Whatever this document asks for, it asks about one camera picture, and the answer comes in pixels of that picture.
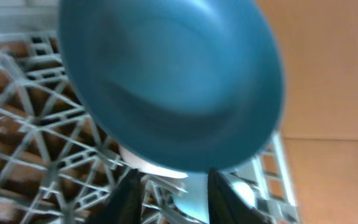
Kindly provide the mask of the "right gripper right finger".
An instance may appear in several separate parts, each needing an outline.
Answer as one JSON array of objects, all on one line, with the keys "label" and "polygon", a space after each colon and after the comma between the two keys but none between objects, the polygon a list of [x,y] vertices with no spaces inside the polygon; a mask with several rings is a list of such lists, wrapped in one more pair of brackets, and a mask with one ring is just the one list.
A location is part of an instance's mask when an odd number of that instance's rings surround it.
[{"label": "right gripper right finger", "polygon": [[271,221],[247,206],[216,169],[208,173],[208,213],[210,224],[268,224]]}]

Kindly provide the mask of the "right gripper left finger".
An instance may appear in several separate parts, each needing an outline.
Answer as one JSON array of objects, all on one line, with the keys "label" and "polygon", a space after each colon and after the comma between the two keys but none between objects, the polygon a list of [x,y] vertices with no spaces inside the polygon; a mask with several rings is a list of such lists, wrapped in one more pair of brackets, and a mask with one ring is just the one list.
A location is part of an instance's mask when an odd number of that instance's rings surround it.
[{"label": "right gripper left finger", "polygon": [[131,169],[111,193],[103,210],[91,215],[86,224],[139,224],[143,186],[137,169]]}]

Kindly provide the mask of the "light blue plastic cup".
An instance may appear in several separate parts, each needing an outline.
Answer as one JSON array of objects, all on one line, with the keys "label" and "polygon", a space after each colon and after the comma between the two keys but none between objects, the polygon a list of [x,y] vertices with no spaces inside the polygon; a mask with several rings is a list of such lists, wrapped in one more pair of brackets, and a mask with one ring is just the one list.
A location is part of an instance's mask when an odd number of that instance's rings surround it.
[{"label": "light blue plastic cup", "polygon": [[[243,203],[250,208],[257,205],[254,191],[240,178],[225,174],[231,189],[237,194]],[[173,196],[173,203],[179,211],[203,223],[209,223],[208,212],[208,176],[192,175],[181,180],[185,184],[186,193],[182,196]]]}]

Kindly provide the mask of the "dark blue plate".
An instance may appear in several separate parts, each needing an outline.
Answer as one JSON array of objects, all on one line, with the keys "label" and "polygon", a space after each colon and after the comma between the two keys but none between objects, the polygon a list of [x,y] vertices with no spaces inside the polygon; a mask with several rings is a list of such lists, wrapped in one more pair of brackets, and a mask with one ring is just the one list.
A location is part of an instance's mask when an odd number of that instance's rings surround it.
[{"label": "dark blue plate", "polygon": [[233,170],[278,128],[285,74],[255,1],[62,0],[58,43],[81,104],[173,170]]}]

